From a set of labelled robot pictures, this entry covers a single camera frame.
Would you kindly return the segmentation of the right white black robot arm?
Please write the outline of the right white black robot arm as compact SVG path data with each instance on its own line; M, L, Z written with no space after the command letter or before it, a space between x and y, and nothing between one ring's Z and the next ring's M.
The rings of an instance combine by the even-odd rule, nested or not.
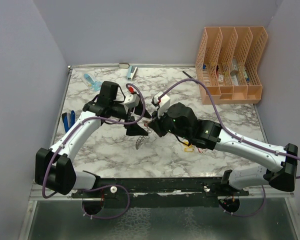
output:
M159 137L170 133L198 148L230 153L257 164L247 169L225 171L219 184L224 195L230 196L237 190L261 185L283 192L295 190L296 145L276 146L245 137L223 128L220 123L198 119L190 107L180 102L164 113L156 110L151 116L148 126Z

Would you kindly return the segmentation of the round metal keyring disc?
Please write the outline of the round metal keyring disc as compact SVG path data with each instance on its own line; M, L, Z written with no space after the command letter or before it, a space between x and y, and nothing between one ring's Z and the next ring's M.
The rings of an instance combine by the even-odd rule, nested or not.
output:
M147 136L139 136L138 139L135 142L135 149L138 150L140 147L149 140L150 134L152 133L152 129L149 128L148 126L146 127L146 132L148 133Z

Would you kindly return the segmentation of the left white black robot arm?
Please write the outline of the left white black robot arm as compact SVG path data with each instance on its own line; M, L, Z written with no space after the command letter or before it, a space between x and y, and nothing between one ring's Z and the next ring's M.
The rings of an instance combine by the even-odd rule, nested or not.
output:
M117 100L120 85L104 81L100 92L87 102L80 116L66 134L48 149L40 148L35 155L34 181L42 187L42 196L47 199L45 189L54 194L67 195L72 190L83 190L87 196L96 197L101 190L98 176L87 171L77 172L73 160L88 138L103 124L123 125L128 136L146 136L148 133L138 125L140 119L149 117L141 91L127 83L129 94Z

